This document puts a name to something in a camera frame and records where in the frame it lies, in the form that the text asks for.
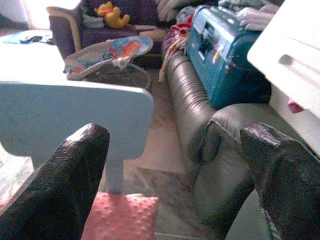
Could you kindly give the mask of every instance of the stuffed toy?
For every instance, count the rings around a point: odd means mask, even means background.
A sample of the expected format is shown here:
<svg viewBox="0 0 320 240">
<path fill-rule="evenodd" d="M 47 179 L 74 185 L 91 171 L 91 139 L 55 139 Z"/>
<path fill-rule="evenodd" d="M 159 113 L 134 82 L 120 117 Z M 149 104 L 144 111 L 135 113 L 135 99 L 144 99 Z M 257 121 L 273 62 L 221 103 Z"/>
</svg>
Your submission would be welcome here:
<svg viewBox="0 0 320 240">
<path fill-rule="evenodd" d="M 130 16 L 125 14 L 121 19 L 121 10 L 119 7 L 113 7 L 111 1 L 105 4 L 101 4 L 99 8 L 95 8 L 94 11 L 100 17 L 104 17 L 105 22 L 110 28 L 120 29 L 123 28 L 130 21 Z"/>
</svg>

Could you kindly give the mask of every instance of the armchair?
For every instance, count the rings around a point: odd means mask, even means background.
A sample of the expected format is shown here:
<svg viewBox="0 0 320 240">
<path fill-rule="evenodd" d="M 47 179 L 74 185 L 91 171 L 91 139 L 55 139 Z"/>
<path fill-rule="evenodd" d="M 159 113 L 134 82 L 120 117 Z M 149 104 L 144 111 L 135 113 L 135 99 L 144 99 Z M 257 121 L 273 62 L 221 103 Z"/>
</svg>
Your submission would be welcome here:
<svg viewBox="0 0 320 240">
<path fill-rule="evenodd" d="M 139 35 L 134 26 L 122 29 L 86 28 L 82 25 L 81 6 L 98 7 L 103 0 L 73 0 L 60 6 L 49 6 L 50 29 L 60 54 L 65 59 L 70 54 L 92 44 L 108 39 Z M 112 0 L 122 13 L 129 14 L 131 25 L 159 25 L 157 5 L 154 0 Z"/>
</svg>

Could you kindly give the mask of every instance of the tiled floor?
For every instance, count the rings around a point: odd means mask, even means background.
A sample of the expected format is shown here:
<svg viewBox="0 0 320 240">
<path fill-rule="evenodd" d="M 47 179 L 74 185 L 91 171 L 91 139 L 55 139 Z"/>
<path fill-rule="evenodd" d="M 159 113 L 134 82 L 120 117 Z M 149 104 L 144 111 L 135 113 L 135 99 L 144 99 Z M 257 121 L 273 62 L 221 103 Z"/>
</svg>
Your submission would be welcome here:
<svg viewBox="0 0 320 240">
<path fill-rule="evenodd" d="M 0 58 L 0 66 L 7 66 L 1 68 L 0 81 L 66 81 L 56 46 L 0 44 L 0 52 L 5 56 Z M 125 192 L 159 197 L 156 240 L 213 239 L 210 227 L 199 220 L 193 188 L 185 175 L 168 85 L 158 82 L 158 70 L 150 69 L 149 73 L 154 114 L 143 155 L 124 161 Z"/>
</svg>

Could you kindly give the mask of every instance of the sofa armrest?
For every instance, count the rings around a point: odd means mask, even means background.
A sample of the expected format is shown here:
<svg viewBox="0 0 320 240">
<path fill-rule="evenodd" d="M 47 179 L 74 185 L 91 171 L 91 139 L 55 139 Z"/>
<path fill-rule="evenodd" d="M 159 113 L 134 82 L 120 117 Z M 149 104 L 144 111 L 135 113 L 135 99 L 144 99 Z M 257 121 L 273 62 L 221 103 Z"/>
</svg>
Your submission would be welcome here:
<svg viewBox="0 0 320 240">
<path fill-rule="evenodd" d="M 53 40 L 63 58 L 79 51 L 81 45 L 82 15 L 79 1 L 74 8 L 68 9 L 60 6 L 49 6 L 50 29 Z"/>
<path fill-rule="evenodd" d="M 239 103 L 226 106 L 212 116 L 207 124 L 202 159 L 211 162 L 223 139 L 230 148 L 243 156 L 240 130 L 253 123 L 265 123 L 286 135 L 304 142 L 295 130 L 268 104 Z"/>
</svg>

